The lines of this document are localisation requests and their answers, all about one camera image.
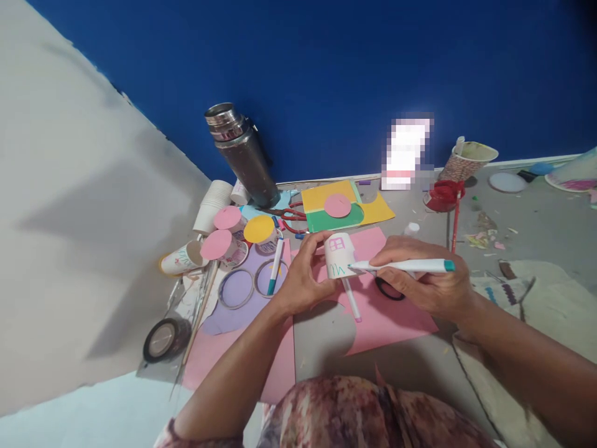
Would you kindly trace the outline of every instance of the pink paper circle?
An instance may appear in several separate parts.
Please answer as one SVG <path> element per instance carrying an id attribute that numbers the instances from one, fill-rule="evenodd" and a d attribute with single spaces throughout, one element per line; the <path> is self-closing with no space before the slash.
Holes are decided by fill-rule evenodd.
<path id="1" fill-rule="evenodd" d="M 232 243 L 229 230 L 216 230 L 208 236 L 201 246 L 201 256 L 208 260 L 218 259 L 226 254 Z"/>
<path id="2" fill-rule="evenodd" d="M 344 218 L 350 213 L 350 199 L 341 193 L 330 195 L 323 204 L 323 209 L 332 218 Z"/>
<path id="3" fill-rule="evenodd" d="M 234 227 L 242 217 L 241 210 L 234 205 L 222 208 L 213 219 L 213 224 L 218 229 Z"/>

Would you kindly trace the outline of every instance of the yellow paper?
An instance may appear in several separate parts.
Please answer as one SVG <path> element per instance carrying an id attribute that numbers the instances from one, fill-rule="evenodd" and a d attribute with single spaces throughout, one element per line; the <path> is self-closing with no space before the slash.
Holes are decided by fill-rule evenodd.
<path id="1" fill-rule="evenodd" d="M 379 192 L 377 192 L 375 201 L 371 203 L 360 203 L 359 206 L 363 209 L 364 213 L 364 218 L 359 225 L 386 221 L 396 216 Z"/>
<path id="2" fill-rule="evenodd" d="M 334 182 L 333 184 L 321 185 L 312 189 L 303 190 L 301 196 L 303 198 L 303 208 L 305 209 L 305 213 L 323 210 L 325 200 L 329 196 L 337 193 L 346 196 L 351 203 L 358 202 L 350 180 L 341 180 L 340 182 Z"/>

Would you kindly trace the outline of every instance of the white marker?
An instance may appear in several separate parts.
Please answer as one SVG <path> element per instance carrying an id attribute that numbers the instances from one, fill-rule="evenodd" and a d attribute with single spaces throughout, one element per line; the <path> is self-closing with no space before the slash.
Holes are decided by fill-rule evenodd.
<path id="1" fill-rule="evenodd" d="M 267 295 L 271 296 L 275 289 L 275 279 L 278 277 L 278 269 L 280 268 L 280 258 L 282 257 L 282 247 L 284 240 L 278 238 L 278 244 L 275 247 L 274 265 L 272 266 L 272 276 L 269 278 L 269 286 L 267 287 Z"/>
<path id="2" fill-rule="evenodd" d="M 383 266 L 371 266 L 369 261 L 357 261 L 348 265 L 351 269 L 360 269 L 362 271 L 378 271 L 382 268 L 395 268 L 407 272 L 426 272 L 426 273 L 446 273 L 456 271 L 456 265 L 452 260 L 443 258 L 420 259 L 397 261 Z"/>
<path id="3" fill-rule="evenodd" d="M 359 307 L 356 306 L 356 300 L 354 299 L 353 290 L 352 288 L 350 288 L 348 278 L 344 277 L 342 279 L 342 284 L 344 285 L 344 289 L 346 289 L 346 295 L 348 296 L 348 302 L 350 303 L 350 307 L 353 309 L 353 316 L 355 321 L 362 321 L 361 313 L 359 312 Z"/>

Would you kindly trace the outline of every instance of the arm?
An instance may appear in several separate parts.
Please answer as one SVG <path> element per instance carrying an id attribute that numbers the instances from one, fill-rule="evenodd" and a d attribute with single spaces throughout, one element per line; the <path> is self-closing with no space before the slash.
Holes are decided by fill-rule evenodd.
<path id="1" fill-rule="evenodd" d="M 176 434 L 205 441 L 240 437 L 261 396 L 288 317 L 308 310 L 334 292 L 337 282 L 315 282 L 317 245 L 331 232 L 308 235 L 280 291 L 211 369 L 174 422 Z"/>
<path id="2" fill-rule="evenodd" d="M 456 272 L 425 274 L 418 281 L 392 268 L 378 275 L 423 310 L 456 323 L 483 348 L 504 386 L 529 403 L 561 441 L 595 446 L 597 365 L 475 293 L 466 263 L 441 246 L 393 236 L 371 264 L 409 258 L 452 259 Z"/>

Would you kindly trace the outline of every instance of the purple paper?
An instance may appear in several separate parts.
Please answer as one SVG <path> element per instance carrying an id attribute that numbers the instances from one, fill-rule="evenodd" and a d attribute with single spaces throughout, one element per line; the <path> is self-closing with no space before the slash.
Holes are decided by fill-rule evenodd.
<path id="1" fill-rule="evenodd" d="M 263 294 L 267 294 L 269 278 L 272 274 L 271 267 L 274 262 L 274 254 L 263 255 L 256 250 L 256 245 L 252 245 L 247 260 L 238 268 L 234 269 L 234 271 L 246 269 L 251 273 L 250 281 L 253 282 L 255 273 L 261 264 L 267 260 L 271 260 L 271 262 L 261 269 L 257 279 L 259 290 Z M 275 282 L 274 293 L 278 292 L 282 286 L 282 282 L 286 278 L 287 272 L 288 269 L 286 266 L 280 263 L 280 271 Z M 222 290 L 222 295 L 227 305 L 236 306 L 245 300 L 247 294 L 251 290 L 251 282 L 249 282 L 249 274 L 247 272 L 239 271 L 236 274 L 232 274 L 228 280 L 226 280 L 226 283 L 224 283 L 224 288 Z M 213 287 L 220 288 L 220 285 L 214 285 Z M 205 319 L 205 322 L 201 325 L 201 330 L 208 335 L 217 335 L 244 328 L 255 319 L 268 302 L 269 299 L 263 297 L 256 290 L 253 290 L 249 301 L 239 309 L 231 310 L 225 308 L 218 301 L 211 316 Z"/>

